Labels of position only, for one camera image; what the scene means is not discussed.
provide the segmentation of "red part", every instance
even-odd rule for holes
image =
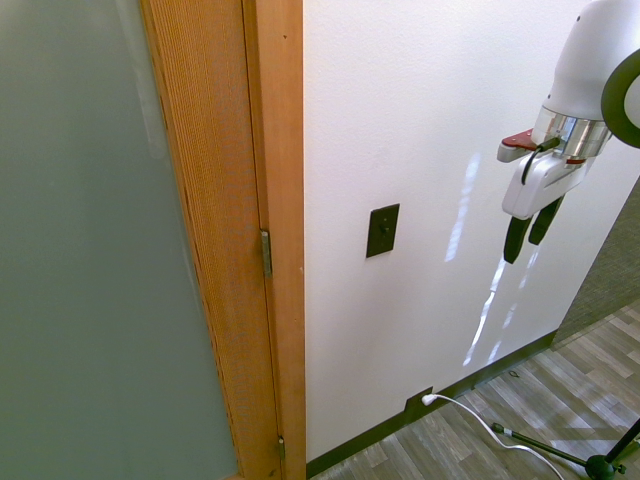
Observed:
[[[531,132],[533,132],[533,128],[525,132],[503,138],[502,144],[507,147],[524,148],[525,150],[533,152],[538,146],[531,141]]]

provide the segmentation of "white cable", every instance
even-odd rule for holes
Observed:
[[[473,410],[471,410],[469,407],[467,407],[466,405],[461,404],[460,402],[453,400],[452,398],[449,397],[445,397],[444,395],[438,395],[436,393],[432,393],[429,395],[425,395],[424,397],[422,397],[422,403],[425,406],[431,405],[433,403],[433,401],[436,398],[441,398],[442,400],[446,400],[447,402],[451,402],[451,403],[455,403],[456,405],[458,405],[459,407],[464,408],[467,412],[469,412],[471,415],[473,415],[479,422],[480,424],[484,427],[484,429],[489,432],[489,435],[491,435],[491,437],[503,448],[506,448],[507,450],[523,450],[525,452],[529,452],[531,455],[533,455],[534,457],[538,458],[539,460],[542,460],[544,463],[546,463],[553,471],[554,473],[558,476],[558,478],[560,480],[564,480],[564,478],[562,477],[562,475],[560,474],[560,472],[558,471],[558,469],[556,467],[553,466],[553,464],[547,460],[546,458],[544,458],[542,455],[540,455],[538,452],[536,452],[535,450],[529,448],[529,447],[525,447],[524,445],[505,445],[504,443],[502,443],[502,441],[497,437],[497,435],[493,432],[493,430],[491,430],[491,427],[489,425],[487,425],[487,423],[482,420],[482,418],[480,418],[480,416],[474,412]]]

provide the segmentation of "door hinge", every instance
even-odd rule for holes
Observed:
[[[271,278],[273,276],[273,270],[271,269],[271,238],[269,237],[269,232],[266,230],[260,230],[260,236],[262,238],[262,263],[264,266],[264,276]]]
[[[284,438],[282,438],[282,436],[278,437],[278,450],[280,451],[280,460],[284,461],[285,449]]]

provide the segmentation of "power cord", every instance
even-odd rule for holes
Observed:
[[[533,151],[533,153],[529,157],[529,160],[527,160],[527,164],[524,166],[524,170],[522,171],[522,177],[520,178],[520,182],[523,185],[527,181],[527,174],[529,173],[531,164],[533,163],[533,160],[536,158],[536,156],[541,152],[546,152],[547,150],[556,148],[558,145],[560,145],[560,139],[557,137],[553,137],[547,140],[546,142],[542,142],[540,145],[536,147],[536,149]]]
[[[496,434],[493,433],[493,430],[491,430],[491,427],[484,420],[482,420],[482,418],[480,418],[480,416],[476,412],[471,410],[466,405],[463,405],[460,402],[458,402],[456,400],[453,400],[452,398],[445,397],[444,395],[438,395],[437,393],[431,393],[429,395],[425,395],[424,397],[422,397],[422,404],[425,405],[425,406],[429,406],[437,398],[440,398],[442,400],[446,400],[447,402],[455,403],[459,407],[464,408],[467,412],[469,412],[471,415],[473,415],[476,418],[476,420],[478,420],[480,422],[480,424],[484,427],[484,429],[487,432],[489,432],[489,435],[491,435],[491,438],[493,438],[501,447],[506,448],[507,450],[523,450],[525,452],[530,453],[531,455],[533,455],[537,459],[542,460],[544,463],[546,463],[551,468],[551,470],[553,470],[553,472],[558,476],[558,478],[560,480],[564,480],[563,476],[560,474],[558,469],[556,467],[554,467],[553,464],[549,460],[544,458],[542,455],[540,455],[535,450],[533,450],[533,449],[531,449],[529,447],[525,447],[524,445],[505,445],[504,443],[502,443],[502,441],[496,436]]]

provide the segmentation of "electrical outlet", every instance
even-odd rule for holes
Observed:
[[[424,417],[427,413],[431,413],[435,410],[432,405],[425,406],[422,403],[422,397],[428,395],[429,393],[433,393],[433,387],[429,387],[426,390],[423,390],[422,392],[407,399],[407,403],[404,406],[406,423],[415,422],[416,420]]]
[[[371,212],[367,258],[393,250],[399,211],[400,204],[397,203]]]

